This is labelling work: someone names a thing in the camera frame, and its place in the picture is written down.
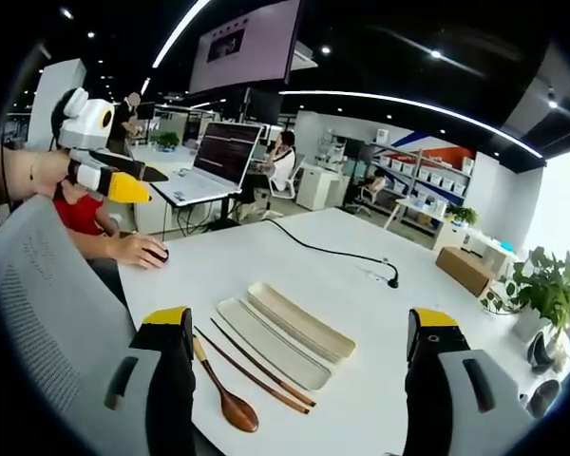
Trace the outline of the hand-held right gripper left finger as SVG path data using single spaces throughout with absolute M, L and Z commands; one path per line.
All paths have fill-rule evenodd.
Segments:
M 148 315 L 91 374 L 68 413 L 96 455 L 194 455 L 192 312 Z

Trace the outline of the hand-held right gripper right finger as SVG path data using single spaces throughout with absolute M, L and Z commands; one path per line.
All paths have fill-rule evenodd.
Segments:
M 534 424 L 516 382 L 455 319 L 408 314 L 405 455 L 503 455 Z

